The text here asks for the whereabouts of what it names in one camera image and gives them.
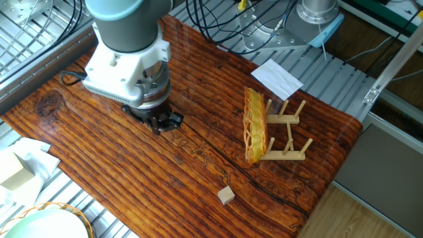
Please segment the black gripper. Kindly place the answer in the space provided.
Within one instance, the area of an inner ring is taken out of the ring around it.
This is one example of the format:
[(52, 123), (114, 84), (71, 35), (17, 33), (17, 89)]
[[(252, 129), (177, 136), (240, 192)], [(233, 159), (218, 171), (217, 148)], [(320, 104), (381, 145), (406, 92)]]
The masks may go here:
[(182, 114), (172, 112), (167, 100), (148, 109), (139, 109), (123, 104), (121, 110), (134, 120), (151, 125), (151, 130), (156, 136), (159, 136), (161, 132), (179, 129), (184, 120)]

